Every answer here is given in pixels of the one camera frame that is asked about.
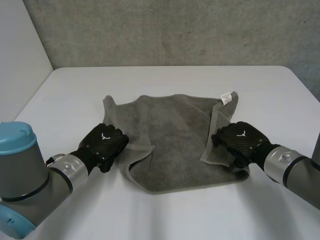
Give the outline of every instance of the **white wall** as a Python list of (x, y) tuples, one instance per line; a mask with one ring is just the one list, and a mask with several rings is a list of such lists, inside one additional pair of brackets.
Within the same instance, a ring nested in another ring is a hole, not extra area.
[(14, 120), (52, 71), (22, 0), (0, 0), (0, 122)]

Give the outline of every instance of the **white logo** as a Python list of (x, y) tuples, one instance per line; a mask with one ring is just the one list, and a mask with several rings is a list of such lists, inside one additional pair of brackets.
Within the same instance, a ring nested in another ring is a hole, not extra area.
[(110, 138), (111, 138), (110, 136), (109, 136), (109, 137), (105, 137), (105, 136), (104, 136), (104, 133), (102, 133), (101, 136), (102, 136), (102, 140), (110, 139)]
[(244, 130), (241, 135), (237, 135), (237, 137), (245, 137), (245, 136), (246, 136), (246, 130)]

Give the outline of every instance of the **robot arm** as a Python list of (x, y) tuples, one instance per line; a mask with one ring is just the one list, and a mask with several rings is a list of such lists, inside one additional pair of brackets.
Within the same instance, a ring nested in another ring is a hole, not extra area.
[[(317, 145), (315, 154), (319, 154), (319, 140)], [(297, 151), (278, 146), (267, 155), (264, 172), (320, 210), (320, 166), (317, 163), (320, 159), (315, 154), (310, 159)]]
[(0, 124), (0, 230), (23, 239), (85, 183), (94, 167), (110, 170), (129, 139), (103, 123), (78, 150), (43, 161), (36, 135), (24, 122)]
[(232, 171), (256, 163), (272, 180), (320, 210), (320, 135), (312, 159), (271, 144), (265, 135), (245, 122), (223, 127), (211, 138), (215, 147), (223, 145), (235, 156), (230, 165)]

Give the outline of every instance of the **concrete wall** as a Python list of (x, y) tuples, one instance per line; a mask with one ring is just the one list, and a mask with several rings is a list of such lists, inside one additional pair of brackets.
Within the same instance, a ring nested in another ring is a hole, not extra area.
[(0, 122), (13, 121), (53, 71), (21, 0), (0, 0)]
[(24, 0), (53, 67), (281, 65), (320, 99), (319, 0)]

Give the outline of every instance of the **white table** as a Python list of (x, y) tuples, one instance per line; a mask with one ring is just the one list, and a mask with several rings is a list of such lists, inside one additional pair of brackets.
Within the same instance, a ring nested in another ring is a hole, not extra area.
[[(249, 122), (272, 143), (311, 157), (320, 131), (320, 103), (281, 66), (61, 68), (16, 121), (33, 127), (47, 159), (75, 150), (103, 120), (106, 95), (123, 104), (140, 95), (218, 98), (232, 91), (239, 95), (233, 122)], [(116, 167), (106, 174), (96, 169), (87, 185), (26, 239), (318, 240), (320, 211), (257, 166), (250, 170), (250, 178), (241, 183), (150, 195), (127, 182)]]

